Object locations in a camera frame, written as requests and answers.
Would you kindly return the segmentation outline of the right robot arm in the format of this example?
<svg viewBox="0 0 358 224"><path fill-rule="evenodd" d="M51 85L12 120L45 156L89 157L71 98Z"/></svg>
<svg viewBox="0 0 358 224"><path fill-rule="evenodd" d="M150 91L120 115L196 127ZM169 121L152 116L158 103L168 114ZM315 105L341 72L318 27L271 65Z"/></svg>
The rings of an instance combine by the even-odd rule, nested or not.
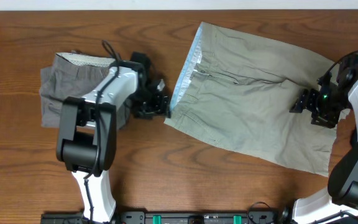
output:
<svg viewBox="0 0 358 224"><path fill-rule="evenodd" d="M358 51L335 63L336 82L328 70L318 79L319 90L304 89L290 109L292 113L311 112L312 124L334 128L344 109L354 112L356 128L351 149L334 166L326 188L295 201L285 212L287 223L358 223Z"/></svg>

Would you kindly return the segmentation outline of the light khaki green pants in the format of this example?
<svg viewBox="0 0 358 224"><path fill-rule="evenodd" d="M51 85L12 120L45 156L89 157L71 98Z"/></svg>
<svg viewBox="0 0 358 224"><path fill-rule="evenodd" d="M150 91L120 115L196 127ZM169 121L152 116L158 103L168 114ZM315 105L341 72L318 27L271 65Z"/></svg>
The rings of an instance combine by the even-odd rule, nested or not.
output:
<svg viewBox="0 0 358 224"><path fill-rule="evenodd" d="M207 144L322 176L336 130L291 113L333 62L292 44L200 24L165 124Z"/></svg>

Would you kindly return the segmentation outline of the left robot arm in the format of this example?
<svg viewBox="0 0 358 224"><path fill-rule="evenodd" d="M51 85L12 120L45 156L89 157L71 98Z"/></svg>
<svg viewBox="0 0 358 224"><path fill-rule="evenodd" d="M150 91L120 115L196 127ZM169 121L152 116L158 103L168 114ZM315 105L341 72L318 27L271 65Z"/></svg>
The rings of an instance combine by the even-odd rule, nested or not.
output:
<svg viewBox="0 0 358 224"><path fill-rule="evenodd" d="M116 154L119 109L128 109L137 119L170 117L165 83L150 78L151 66L148 56L138 52L130 60L116 58L94 90L63 101L56 155L79 185L83 223L113 220L116 201L109 169Z"/></svg>

